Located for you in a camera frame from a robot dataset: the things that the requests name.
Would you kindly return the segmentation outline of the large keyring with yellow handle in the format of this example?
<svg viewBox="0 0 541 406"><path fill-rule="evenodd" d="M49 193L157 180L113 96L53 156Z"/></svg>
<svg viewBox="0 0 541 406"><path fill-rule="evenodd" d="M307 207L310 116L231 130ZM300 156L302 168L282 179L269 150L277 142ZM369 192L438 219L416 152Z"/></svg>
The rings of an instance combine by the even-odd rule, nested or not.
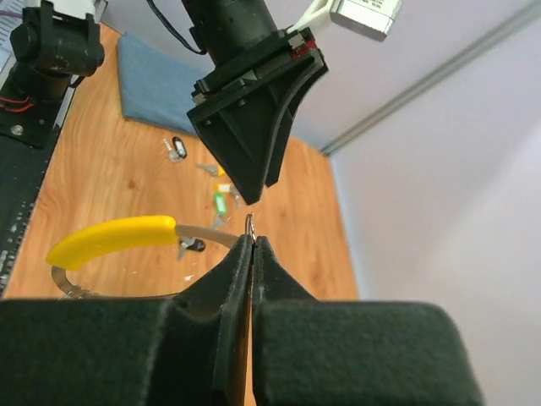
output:
<svg viewBox="0 0 541 406"><path fill-rule="evenodd" d="M72 283L68 272L112 253L143 247L172 245L182 238L208 240L231 249L239 239L215 228L179 224L170 216L126 217L83 228L55 244L46 255L52 280L70 299L100 299L102 296Z"/></svg>

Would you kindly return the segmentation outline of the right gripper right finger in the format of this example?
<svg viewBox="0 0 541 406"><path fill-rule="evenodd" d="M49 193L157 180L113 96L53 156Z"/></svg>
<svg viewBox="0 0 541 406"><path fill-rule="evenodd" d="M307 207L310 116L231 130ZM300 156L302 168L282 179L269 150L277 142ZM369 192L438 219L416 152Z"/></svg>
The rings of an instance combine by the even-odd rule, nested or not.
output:
<svg viewBox="0 0 541 406"><path fill-rule="evenodd" d="M481 405L461 334L439 306L329 301L254 246L253 393L259 405Z"/></svg>

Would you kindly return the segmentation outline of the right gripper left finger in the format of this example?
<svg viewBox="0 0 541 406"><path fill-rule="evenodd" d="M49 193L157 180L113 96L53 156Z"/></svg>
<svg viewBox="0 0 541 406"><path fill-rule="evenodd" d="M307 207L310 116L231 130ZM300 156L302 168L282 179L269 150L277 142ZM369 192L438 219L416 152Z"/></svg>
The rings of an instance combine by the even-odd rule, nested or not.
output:
<svg viewBox="0 0 541 406"><path fill-rule="evenodd" d="M243 404L252 248L168 299L3 301L2 404Z"/></svg>

